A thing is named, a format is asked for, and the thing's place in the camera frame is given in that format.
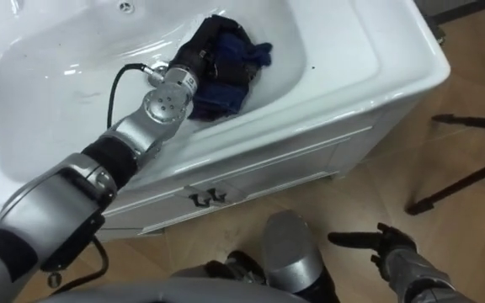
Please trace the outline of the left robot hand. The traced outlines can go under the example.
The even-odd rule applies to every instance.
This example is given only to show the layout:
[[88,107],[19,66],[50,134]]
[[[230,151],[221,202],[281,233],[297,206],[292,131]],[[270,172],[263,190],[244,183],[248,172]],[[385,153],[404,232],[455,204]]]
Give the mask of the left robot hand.
[[229,58],[220,53],[221,38],[231,35],[241,42],[242,51],[249,51],[251,40],[235,20],[211,15],[205,18],[194,35],[177,51],[169,66],[189,68],[200,81],[221,82],[234,86],[248,85],[257,75],[253,63]]

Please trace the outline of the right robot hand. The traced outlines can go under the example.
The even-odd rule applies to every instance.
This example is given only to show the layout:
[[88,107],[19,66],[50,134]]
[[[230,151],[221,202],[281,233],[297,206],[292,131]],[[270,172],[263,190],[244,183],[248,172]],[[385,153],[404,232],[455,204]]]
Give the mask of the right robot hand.
[[389,282],[391,274],[386,269],[386,258],[395,249],[406,248],[417,251],[414,240],[406,233],[393,226],[379,222],[374,232],[329,232],[328,240],[337,246],[353,249],[370,249],[375,252],[370,257],[378,268],[380,276]]

